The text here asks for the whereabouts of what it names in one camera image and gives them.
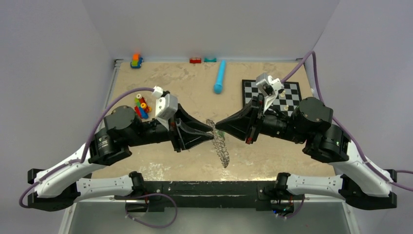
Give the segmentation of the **green key tag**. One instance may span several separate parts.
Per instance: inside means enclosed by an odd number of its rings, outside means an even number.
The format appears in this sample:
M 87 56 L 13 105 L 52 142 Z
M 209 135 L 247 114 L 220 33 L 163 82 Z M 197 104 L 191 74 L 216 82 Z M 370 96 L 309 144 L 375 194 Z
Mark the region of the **green key tag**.
M 225 136 L 225 133 L 224 133 L 223 131 L 221 131 L 221 130 L 218 130 L 218 131 L 217 131 L 217 134 L 220 135 L 221 137 L 224 137 L 224 136 Z

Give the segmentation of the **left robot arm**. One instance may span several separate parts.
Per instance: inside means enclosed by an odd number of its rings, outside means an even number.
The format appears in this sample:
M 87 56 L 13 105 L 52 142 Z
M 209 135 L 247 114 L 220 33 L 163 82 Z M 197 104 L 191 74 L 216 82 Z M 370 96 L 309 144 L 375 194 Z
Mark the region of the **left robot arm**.
M 24 194 L 26 208 L 54 212 L 84 199 L 108 195 L 140 199 L 147 194 L 141 173 L 109 179 L 91 179 L 88 175 L 130 157 L 131 147 L 169 141 L 176 152 L 181 152 L 213 139 L 212 128 L 181 106 L 166 126 L 156 119 L 142 121 L 126 105 L 115 108 L 103 121 L 104 127 L 59 165 L 29 170 L 31 188 Z

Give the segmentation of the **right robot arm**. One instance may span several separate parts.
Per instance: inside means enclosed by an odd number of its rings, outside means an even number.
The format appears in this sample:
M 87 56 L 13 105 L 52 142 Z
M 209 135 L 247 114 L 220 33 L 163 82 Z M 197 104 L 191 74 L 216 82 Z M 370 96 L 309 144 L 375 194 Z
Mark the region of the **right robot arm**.
M 331 196 L 362 210 L 397 207 L 391 183 L 396 171 L 383 170 L 357 152 L 355 142 L 332 123 L 333 110 L 323 102 L 303 99 L 291 115 L 264 109 L 263 95 L 254 97 L 216 128 L 247 144 L 266 135 L 303 144 L 303 153 L 340 170 L 336 176 L 302 176 L 279 173 L 269 195 L 277 200 L 304 194 Z

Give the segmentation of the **metal disc with keyrings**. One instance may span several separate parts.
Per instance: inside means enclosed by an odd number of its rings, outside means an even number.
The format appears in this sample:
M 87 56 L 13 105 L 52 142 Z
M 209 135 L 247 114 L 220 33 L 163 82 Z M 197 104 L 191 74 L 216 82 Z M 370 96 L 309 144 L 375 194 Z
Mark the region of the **metal disc with keyrings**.
M 212 140 L 212 143 L 214 145 L 216 154 L 220 158 L 221 164 L 224 168 L 227 168 L 229 165 L 230 157 L 229 157 L 229 152 L 227 151 L 226 145 L 225 145 L 225 137 L 221 137 L 220 135 L 217 134 L 217 129 L 215 127 L 215 122 L 211 119 L 206 120 L 206 125 L 212 127 L 211 133 L 214 135 L 214 139 Z

